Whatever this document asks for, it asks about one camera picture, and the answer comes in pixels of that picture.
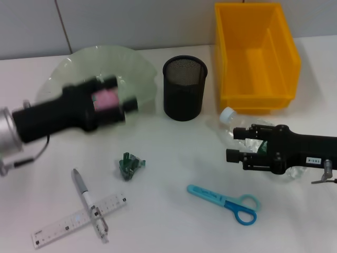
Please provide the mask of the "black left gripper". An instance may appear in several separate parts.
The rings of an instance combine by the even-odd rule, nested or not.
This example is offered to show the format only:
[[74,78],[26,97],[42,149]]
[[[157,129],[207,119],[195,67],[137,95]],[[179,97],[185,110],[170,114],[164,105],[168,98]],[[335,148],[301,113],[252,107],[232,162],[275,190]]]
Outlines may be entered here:
[[93,105],[94,92],[117,87],[115,76],[106,79],[95,77],[83,84],[66,86],[62,94],[53,100],[13,111],[20,139],[30,143],[68,128],[91,132],[106,125],[125,122],[127,113],[138,110],[136,98],[120,101],[117,107],[100,111],[95,111]]

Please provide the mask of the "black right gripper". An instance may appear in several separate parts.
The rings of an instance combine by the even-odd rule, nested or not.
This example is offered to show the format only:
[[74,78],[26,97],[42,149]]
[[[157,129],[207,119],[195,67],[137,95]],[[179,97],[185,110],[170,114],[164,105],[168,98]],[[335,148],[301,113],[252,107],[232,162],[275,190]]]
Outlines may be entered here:
[[243,170],[284,174],[291,167],[323,169],[325,160],[330,160],[332,169],[337,170],[337,137],[298,134],[286,125],[252,124],[247,129],[234,128],[233,138],[267,140],[267,156],[226,150],[226,161],[241,162]]

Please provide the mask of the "pink toy peach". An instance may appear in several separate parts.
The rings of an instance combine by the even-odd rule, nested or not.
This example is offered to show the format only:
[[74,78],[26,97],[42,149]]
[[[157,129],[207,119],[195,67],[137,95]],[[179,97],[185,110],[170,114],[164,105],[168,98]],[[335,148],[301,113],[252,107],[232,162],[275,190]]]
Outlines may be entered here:
[[119,98],[114,90],[100,90],[92,95],[95,111],[114,108],[119,105]]

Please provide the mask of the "clear green-label water bottle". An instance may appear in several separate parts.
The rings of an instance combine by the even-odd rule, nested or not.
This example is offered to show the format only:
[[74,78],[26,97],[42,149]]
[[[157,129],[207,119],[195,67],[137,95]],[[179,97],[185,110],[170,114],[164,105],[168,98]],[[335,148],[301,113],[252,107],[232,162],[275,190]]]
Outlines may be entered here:
[[[226,107],[220,114],[220,122],[225,125],[227,132],[231,138],[233,138],[234,128],[249,128],[252,124],[273,126],[272,123],[259,119],[255,116],[249,116],[239,114],[230,107]],[[255,139],[234,140],[242,147],[244,151],[266,154],[267,142]],[[275,175],[271,172],[266,172],[265,175],[274,182],[277,183],[290,183],[294,180],[302,178],[307,174],[308,169],[306,167],[291,167],[286,170],[283,175]]]

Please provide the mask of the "green plastic wrapper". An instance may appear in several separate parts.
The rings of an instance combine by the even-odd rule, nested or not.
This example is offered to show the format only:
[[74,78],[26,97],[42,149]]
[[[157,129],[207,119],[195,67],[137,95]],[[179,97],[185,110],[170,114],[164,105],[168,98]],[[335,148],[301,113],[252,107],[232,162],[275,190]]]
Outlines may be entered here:
[[146,165],[145,160],[142,160],[128,152],[123,153],[123,159],[118,163],[121,175],[125,181],[130,181],[133,178],[134,173],[139,168],[142,168]]

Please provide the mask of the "green glass fruit plate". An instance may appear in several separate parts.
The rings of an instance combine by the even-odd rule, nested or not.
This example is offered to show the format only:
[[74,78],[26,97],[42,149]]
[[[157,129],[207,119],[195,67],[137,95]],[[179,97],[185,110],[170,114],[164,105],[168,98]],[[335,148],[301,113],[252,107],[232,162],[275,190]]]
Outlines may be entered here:
[[36,101],[56,98],[68,84],[116,77],[120,100],[137,98],[138,111],[126,115],[126,125],[134,126],[154,105],[156,75],[155,67],[138,51],[117,45],[87,47],[60,62],[37,92]]

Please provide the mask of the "blue scissors with sheath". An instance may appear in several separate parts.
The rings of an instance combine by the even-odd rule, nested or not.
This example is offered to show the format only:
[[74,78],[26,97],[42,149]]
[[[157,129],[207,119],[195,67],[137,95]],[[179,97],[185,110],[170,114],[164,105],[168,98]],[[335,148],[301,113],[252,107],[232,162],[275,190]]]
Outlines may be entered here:
[[[251,194],[243,194],[237,198],[229,197],[220,193],[213,192],[211,190],[201,188],[193,184],[188,185],[186,189],[188,193],[196,197],[199,197],[215,205],[231,210],[237,222],[244,226],[250,226],[254,224],[257,220],[256,213],[261,209],[261,203],[254,195]],[[252,200],[255,206],[245,205],[244,200],[246,199]],[[250,215],[252,217],[251,221],[243,221],[239,216],[240,212]]]

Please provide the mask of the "black mesh pen holder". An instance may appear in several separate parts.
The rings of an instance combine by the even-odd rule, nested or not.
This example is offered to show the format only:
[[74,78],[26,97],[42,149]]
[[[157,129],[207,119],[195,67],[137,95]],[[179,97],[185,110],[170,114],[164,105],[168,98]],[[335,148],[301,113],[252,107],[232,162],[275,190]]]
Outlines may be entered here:
[[163,106],[175,121],[196,118],[202,109],[207,67],[195,56],[179,55],[163,66]]

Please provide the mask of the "grey and white pen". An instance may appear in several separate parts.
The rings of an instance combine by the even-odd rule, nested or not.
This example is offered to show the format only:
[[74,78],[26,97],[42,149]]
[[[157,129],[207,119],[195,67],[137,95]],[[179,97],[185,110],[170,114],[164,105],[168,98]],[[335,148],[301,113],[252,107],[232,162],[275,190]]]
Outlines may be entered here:
[[79,190],[82,199],[84,200],[85,206],[87,208],[88,215],[92,221],[92,224],[97,232],[98,236],[101,238],[102,243],[108,243],[108,226],[107,223],[99,210],[98,206],[94,204],[88,192],[88,188],[85,182],[78,172],[77,169],[72,171],[73,178],[77,189]]

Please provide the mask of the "transparent plastic ruler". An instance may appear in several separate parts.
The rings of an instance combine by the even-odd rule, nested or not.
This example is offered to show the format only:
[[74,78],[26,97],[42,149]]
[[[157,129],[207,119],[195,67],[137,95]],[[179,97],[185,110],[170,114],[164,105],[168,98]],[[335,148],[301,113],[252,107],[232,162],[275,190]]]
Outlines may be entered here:
[[109,227],[105,217],[126,204],[127,199],[121,193],[112,194],[96,203],[85,197],[84,209],[33,232],[31,237],[34,248],[42,248],[87,225],[92,225],[101,241],[107,243]]

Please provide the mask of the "yellow plastic bin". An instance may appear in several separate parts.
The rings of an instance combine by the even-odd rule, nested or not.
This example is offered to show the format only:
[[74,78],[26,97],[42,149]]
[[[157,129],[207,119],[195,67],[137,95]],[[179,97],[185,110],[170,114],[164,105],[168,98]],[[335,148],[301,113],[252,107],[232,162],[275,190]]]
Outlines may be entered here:
[[268,114],[296,96],[301,59],[279,3],[215,4],[218,110]]

